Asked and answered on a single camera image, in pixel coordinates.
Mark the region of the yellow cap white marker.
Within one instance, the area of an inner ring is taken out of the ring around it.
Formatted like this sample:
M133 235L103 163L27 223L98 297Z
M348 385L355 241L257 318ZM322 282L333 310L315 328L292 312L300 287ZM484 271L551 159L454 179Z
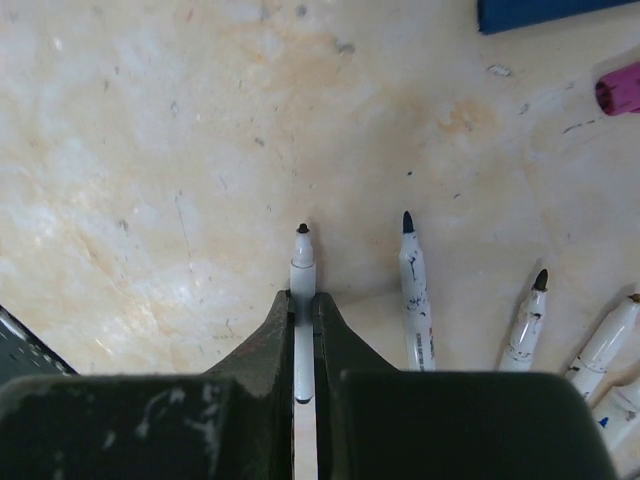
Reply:
M609 389L592 415L607 449L614 450L639 423L639 378Z

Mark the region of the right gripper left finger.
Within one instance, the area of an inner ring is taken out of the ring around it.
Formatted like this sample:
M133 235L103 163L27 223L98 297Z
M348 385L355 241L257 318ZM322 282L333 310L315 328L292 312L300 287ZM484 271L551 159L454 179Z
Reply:
M289 295L196 374L38 375L1 385L5 479L290 479Z

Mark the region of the black cap marker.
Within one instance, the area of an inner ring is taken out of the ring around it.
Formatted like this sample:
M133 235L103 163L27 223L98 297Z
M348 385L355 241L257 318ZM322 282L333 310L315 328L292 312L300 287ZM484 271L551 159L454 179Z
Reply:
M314 330L312 303L316 293L316 262L311 233L306 223L296 229L290 263L290 297L294 304L294 398L311 401L315 392Z

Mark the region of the grey cap marker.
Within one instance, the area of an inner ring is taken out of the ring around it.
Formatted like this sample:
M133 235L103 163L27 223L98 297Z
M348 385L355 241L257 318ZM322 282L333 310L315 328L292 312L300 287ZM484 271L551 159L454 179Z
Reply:
M601 321L566 371L566 379L587 400L608 371L636 325L639 294L624 298Z

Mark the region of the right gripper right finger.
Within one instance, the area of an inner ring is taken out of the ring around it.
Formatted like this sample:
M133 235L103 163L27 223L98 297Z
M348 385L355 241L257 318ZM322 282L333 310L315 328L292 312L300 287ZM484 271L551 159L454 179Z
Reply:
M547 373L411 372L313 302L322 479L612 479L590 411Z

